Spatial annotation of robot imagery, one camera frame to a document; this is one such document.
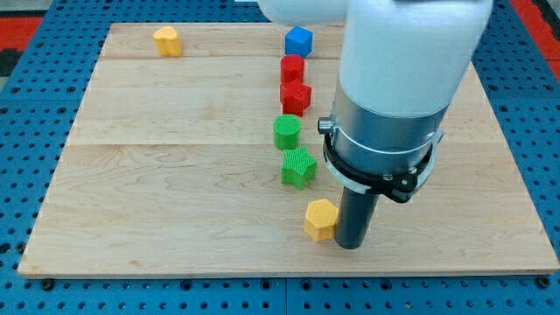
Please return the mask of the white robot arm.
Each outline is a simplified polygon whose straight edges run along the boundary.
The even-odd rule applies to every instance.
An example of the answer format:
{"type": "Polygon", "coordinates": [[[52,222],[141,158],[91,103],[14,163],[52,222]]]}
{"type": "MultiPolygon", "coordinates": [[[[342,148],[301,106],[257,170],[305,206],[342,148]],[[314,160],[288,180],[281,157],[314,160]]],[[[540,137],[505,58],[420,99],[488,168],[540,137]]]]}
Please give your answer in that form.
{"type": "Polygon", "coordinates": [[[434,168],[439,124],[493,4],[260,0],[281,25],[344,26],[331,113],[318,121],[331,174],[348,190],[404,203],[434,168]]]}

